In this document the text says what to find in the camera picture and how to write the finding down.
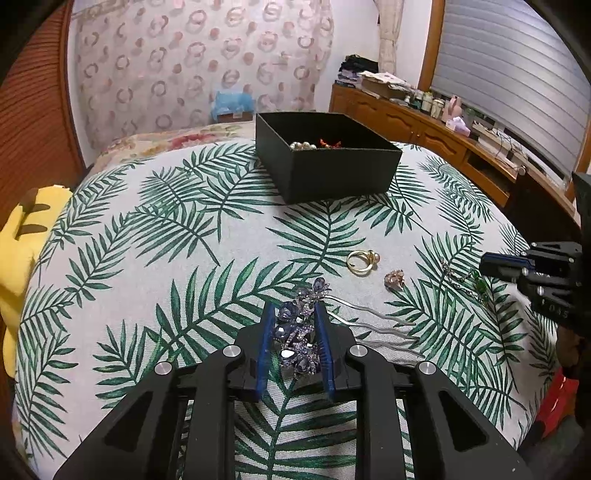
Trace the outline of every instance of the bed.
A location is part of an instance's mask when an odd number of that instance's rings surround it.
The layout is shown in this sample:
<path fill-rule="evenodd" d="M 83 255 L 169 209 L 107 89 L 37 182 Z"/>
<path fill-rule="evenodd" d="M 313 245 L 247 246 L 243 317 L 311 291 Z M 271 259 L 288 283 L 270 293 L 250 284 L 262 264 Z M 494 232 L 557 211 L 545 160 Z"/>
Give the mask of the bed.
<path fill-rule="evenodd" d="M 517 447 L 551 381 L 556 331 L 514 285 L 485 278 L 484 295 L 474 278 L 483 252 L 527 247 L 515 228 L 453 167 L 406 144 L 388 193 L 286 206 L 253 138 L 249 122 L 124 139 L 58 218 L 19 331 L 14 427 L 40 478 L 158 361 L 201 361 L 258 321 L 265 300 L 320 274 L 352 303 L 416 322 L 401 328 L 412 344 L 352 329 L 391 361 L 420 359 L 403 346 L 435 362 Z M 352 275 L 353 249 L 379 252 L 378 270 Z M 394 269 L 402 290 L 384 287 Z M 354 403 L 304 394 L 276 359 L 270 378 L 261 404 L 236 406 L 241 478 L 353 478 Z"/>

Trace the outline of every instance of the metal screw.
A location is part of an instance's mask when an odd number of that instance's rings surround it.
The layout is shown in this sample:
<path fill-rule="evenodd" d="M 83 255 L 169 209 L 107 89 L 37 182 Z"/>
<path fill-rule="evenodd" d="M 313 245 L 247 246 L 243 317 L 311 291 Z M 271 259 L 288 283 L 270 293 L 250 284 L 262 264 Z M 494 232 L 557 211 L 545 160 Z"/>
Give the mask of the metal screw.
<path fill-rule="evenodd" d="M 368 354 L 368 350 L 363 345 L 353 345 L 349 349 L 349 353 L 353 356 L 365 356 Z"/>
<path fill-rule="evenodd" d="M 238 345 L 228 345 L 222 352 L 226 356 L 238 356 L 242 349 Z"/>
<path fill-rule="evenodd" d="M 437 367 L 435 367 L 435 365 L 433 365 L 431 362 L 421 362 L 418 366 L 418 369 L 425 375 L 433 375 L 437 370 Z"/>
<path fill-rule="evenodd" d="M 154 371 L 158 375 L 168 375 L 173 370 L 173 365 L 170 362 L 160 362 L 154 367 Z"/>

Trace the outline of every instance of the open black box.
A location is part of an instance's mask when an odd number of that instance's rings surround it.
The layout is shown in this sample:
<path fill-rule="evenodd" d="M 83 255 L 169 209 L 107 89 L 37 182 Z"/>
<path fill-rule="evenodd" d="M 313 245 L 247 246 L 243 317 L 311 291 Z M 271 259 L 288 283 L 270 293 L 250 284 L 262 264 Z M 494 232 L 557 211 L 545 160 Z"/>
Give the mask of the open black box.
<path fill-rule="evenodd" d="M 320 139 L 341 148 L 320 148 Z M 292 150 L 293 142 L 316 150 Z M 383 193 L 402 151 L 342 113 L 273 112 L 256 116 L 256 153 L 286 203 Z"/>

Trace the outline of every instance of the crystal hair pin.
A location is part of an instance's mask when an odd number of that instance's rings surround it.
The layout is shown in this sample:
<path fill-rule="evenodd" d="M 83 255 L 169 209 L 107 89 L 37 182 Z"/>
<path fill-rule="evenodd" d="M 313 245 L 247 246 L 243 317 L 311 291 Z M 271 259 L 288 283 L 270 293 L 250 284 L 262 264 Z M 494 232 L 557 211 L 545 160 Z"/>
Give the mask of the crystal hair pin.
<path fill-rule="evenodd" d="M 298 287 L 294 293 L 294 300 L 285 301 L 279 307 L 275 329 L 273 330 L 273 338 L 278 344 L 280 365 L 283 368 L 293 368 L 294 378 L 298 378 L 304 374 L 313 375 L 320 372 L 320 354 L 314 331 L 314 307 L 318 301 L 324 299 L 331 300 L 356 310 L 369 312 L 381 319 L 392 320 L 400 325 L 415 325 L 414 323 L 405 322 L 396 317 L 381 314 L 369 307 L 354 305 L 346 300 L 328 295 L 330 290 L 330 284 L 326 283 L 324 278 L 318 277 L 314 280 L 312 288 Z M 417 339 L 416 337 L 405 335 L 392 327 L 378 328 L 369 323 L 348 322 L 336 313 L 328 313 L 338 322 L 348 326 L 366 328 L 375 333 L 387 333 L 405 340 Z M 401 348 L 389 342 L 388 347 L 393 350 L 422 356 L 410 349 Z"/>

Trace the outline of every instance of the patterned curtain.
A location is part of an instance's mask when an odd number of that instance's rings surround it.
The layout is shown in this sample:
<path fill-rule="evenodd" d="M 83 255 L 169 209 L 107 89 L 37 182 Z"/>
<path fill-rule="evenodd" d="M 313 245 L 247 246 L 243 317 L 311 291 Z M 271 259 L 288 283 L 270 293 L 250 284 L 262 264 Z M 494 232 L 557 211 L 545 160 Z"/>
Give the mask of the patterned curtain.
<path fill-rule="evenodd" d="M 379 71 L 396 75 L 396 47 L 404 0 L 374 0 L 374 3 L 379 9 Z"/>
<path fill-rule="evenodd" d="M 333 37 L 330 0 L 107 0 L 74 16 L 93 148 L 211 122 L 218 91 L 257 111 L 314 108 Z"/>

